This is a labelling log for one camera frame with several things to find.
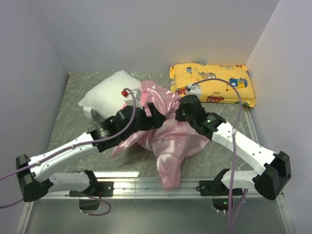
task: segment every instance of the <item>pink cable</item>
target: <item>pink cable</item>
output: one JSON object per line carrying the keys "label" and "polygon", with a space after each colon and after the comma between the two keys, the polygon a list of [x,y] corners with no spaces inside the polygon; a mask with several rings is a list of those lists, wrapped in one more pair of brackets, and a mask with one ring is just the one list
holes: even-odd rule
{"label": "pink cable", "polygon": [[[202,83],[202,82],[205,82],[205,81],[209,81],[209,80],[219,80],[221,82],[224,82],[226,83],[227,85],[231,86],[234,91],[236,92],[237,96],[238,96],[238,99],[239,99],[239,104],[240,104],[240,108],[239,108],[239,111],[238,111],[238,114],[236,116],[236,119],[234,121],[234,124],[233,124],[233,129],[236,128],[237,124],[238,124],[238,120],[239,120],[239,117],[243,111],[243,107],[242,107],[242,98],[239,94],[239,92],[237,91],[237,89],[232,86],[229,82],[223,80],[223,79],[219,79],[219,78],[208,78],[208,79],[203,79],[203,80],[200,80],[200,81],[197,81],[195,83],[193,83],[193,85],[196,85],[196,84],[199,84],[199,83]],[[228,211],[228,225],[229,225],[229,230],[228,230],[228,234],[231,234],[232,233],[232,230],[233,230],[233,226],[234,226],[234,221],[231,221],[231,215],[232,215],[232,199],[233,199],[233,192],[232,192],[232,189],[233,189],[233,182],[234,182],[234,172],[235,172],[235,165],[236,165],[236,158],[237,158],[237,154],[236,154],[236,140],[235,140],[235,132],[232,134],[232,139],[233,139],[233,159],[232,159],[232,166],[231,166],[231,178],[230,178],[230,187],[229,187],[229,211]],[[236,210],[236,214],[235,216],[237,216],[238,214],[238,211],[242,205],[242,203],[244,202],[244,199],[247,195],[247,192],[248,190],[245,190],[243,196],[242,196],[242,199],[237,207],[237,210]]]}
{"label": "pink cable", "polygon": [[[111,140],[111,139],[113,139],[113,138],[115,138],[115,137],[118,137],[119,135],[123,134],[123,133],[130,127],[130,125],[132,124],[132,122],[133,122],[133,120],[134,120],[134,118],[135,118],[137,104],[136,104],[136,98],[135,98],[133,92],[132,92],[130,89],[128,89],[128,88],[125,88],[124,90],[126,90],[126,91],[129,92],[129,94],[131,95],[132,100],[133,100],[133,110],[132,110],[131,118],[130,118],[128,124],[127,124],[120,132],[116,133],[116,134],[113,135],[113,136],[110,136],[110,137],[105,138],[105,139],[100,139],[100,140],[90,140],[90,141],[80,142],[80,143],[74,144],[74,147],[81,146],[81,145],[87,145],[87,144],[102,143],[102,142]],[[48,156],[47,158],[44,158],[44,159],[40,160],[39,162],[40,162],[40,163],[43,163],[43,162],[45,162],[45,161],[47,161],[47,160],[49,160],[49,159],[55,157],[56,155],[59,155],[59,154],[65,152],[65,151],[71,150],[71,149],[72,149],[71,146],[68,146],[68,147],[65,147],[65,148],[63,148],[63,149],[60,149],[59,151],[57,151],[57,152],[51,154],[50,156]],[[0,178],[0,181],[2,181],[2,180],[6,179],[6,178],[8,178],[8,177],[10,177],[10,176],[12,176],[12,175],[14,175],[14,174],[17,174],[17,173],[20,173],[20,172],[22,172],[22,171],[28,170],[28,169],[30,169],[30,168],[32,168],[32,167],[35,167],[35,166],[37,166],[36,163],[31,164],[31,165],[28,165],[28,166],[23,167],[23,168],[20,168],[20,169],[18,169],[18,170],[16,170],[16,171],[13,171],[13,172],[11,172],[11,173],[5,175],[5,176],[2,177],[2,178]],[[15,201],[15,202],[13,202],[13,203],[11,203],[11,204],[8,204],[8,205],[0,206],[0,209],[4,209],[4,208],[8,208],[8,207],[14,206],[14,205],[20,203],[21,201],[23,201],[23,199],[19,199],[18,201]]]}

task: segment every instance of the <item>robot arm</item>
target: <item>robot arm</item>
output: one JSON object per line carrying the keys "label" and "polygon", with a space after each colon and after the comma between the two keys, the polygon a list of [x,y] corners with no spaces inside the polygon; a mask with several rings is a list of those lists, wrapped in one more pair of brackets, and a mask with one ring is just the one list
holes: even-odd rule
{"label": "robot arm", "polygon": [[[216,113],[206,113],[198,99],[201,91],[200,89],[196,90],[195,95],[190,92],[190,95],[181,98],[180,106],[176,111],[176,119],[187,121],[199,134],[233,151],[231,124]],[[136,109],[134,121],[118,137],[102,141],[120,132],[128,124],[133,110],[130,105],[119,111],[116,116],[106,119],[88,132],[55,150],[31,158],[26,155],[17,157],[17,169],[33,165],[17,174],[24,201],[38,200],[47,193],[56,191],[72,190],[84,192],[86,195],[93,194],[98,187],[98,181],[92,171],[86,170],[77,174],[55,173],[55,171],[85,156],[115,147],[137,131],[160,128],[166,117],[159,113],[152,103],[148,103],[152,116],[147,117],[139,105],[139,90],[136,97],[136,104],[139,108]],[[235,171],[233,189],[256,189],[265,198],[276,199],[291,178],[289,156],[284,152],[276,154],[265,149],[239,132],[235,133],[235,139],[237,155],[250,164],[254,170]],[[86,141],[89,143],[79,145],[80,142]],[[63,152],[42,162],[43,159],[60,150]],[[215,190],[228,189],[230,178],[231,170],[222,170],[214,179]]]}
{"label": "robot arm", "polygon": [[[233,151],[232,125],[216,113],[206,113],[196,94],[181,98],[176,119],[187,121],[199,134]],[[268,150],[235,131],[237,155],[251,165],[253,171],[235,171],[233,189],[256,189],[265,198],[276,199],[291,178],[289,156]],[[231,170],[224,169],[216,176],[216,184],[228,189],[230,178]]]}
{"label": "robot arm", "polygon": [[[166,117],[158,112],[153,103],[148,103],[152,115],[148,117],[145,110],[139,104],[140,91],[133,91],[133,93],[136,96],[136,105],[138,108],[136,109],[135,117],[130,127],[119,136],[103,141],[103,139],[113,136],[124,129],[130,121],[133,106],[127,105],[118,111],[116,116],[106,119],[104,122],[89,129],[88,132],[83,133],[81,136],[57,149],[38,156],[28,157],[27,155],[20,155],[17,157],[17,169],[33,166],[17,174],[23,200],[30,202],[40,199],[47,193],[68,190],[91,195],[98,187],[97,178],[92,171],[86,170],[81,173],[55,173],[55,171],[76,160],[115,147],[137,131],[160,128]],[[59,151],[63,152],[42,162],[43,159]]]}

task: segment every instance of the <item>cable connector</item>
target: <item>cable connector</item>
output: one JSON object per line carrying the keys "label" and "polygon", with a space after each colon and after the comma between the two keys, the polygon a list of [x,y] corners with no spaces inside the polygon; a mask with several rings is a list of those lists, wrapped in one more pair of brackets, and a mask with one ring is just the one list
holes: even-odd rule
{"label": "cable connector", "polygon": [[199,84],[195,84],[195,85],[189,84],[187,86],[187,89],[190,90],[189,93],[188,93],[189,95],[196,95],[198,98],[200,98],[202,96],[202,94],[203,94],[203,92],[200,89]]}

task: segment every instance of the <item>white wall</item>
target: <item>white wall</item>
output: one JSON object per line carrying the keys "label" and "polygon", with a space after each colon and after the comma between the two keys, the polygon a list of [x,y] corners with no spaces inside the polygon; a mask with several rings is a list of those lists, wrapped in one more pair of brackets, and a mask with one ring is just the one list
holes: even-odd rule
{"label": "white wall", "polygon": [[281,0],[248,59],[260,142],[291,157],[285,187],[298,234],[312,233],[312,1]]}
{"label": "white wall", "polygon": [[67,71],[245,63],[278,0],[29,0]]}
{"label": "white wall", "polygon": [[[28,1],[1,0],[0,177],[18,155],[46,151],[67,76]],[[19,198],[16,176],[1,181],[0,205]],[[0,233],[14,233],[22,207],[0,210]]]}

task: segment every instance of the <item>pink fabric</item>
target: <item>pink fabric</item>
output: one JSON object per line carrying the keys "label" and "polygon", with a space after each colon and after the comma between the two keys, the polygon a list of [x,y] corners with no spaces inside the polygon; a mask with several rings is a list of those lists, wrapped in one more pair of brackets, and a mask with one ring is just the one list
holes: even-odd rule
{"label": "pink fabric", "polygon": [[143,90],[141,103],[147,115],[150,116],[147,103],[153,102],[167,119],[159,129],[140,131],[131,135],[114,149],[112,157],[119,155],[134,143],[140,144],[145,149],[153,151],[157,157],[157,170],[163,187],[174,189],[180,185],[180,166],[184,158],[200,152],[209,140],[196,133],[188,123],[175,120],[180,96],[176,96],[152,80],[141,84]]}

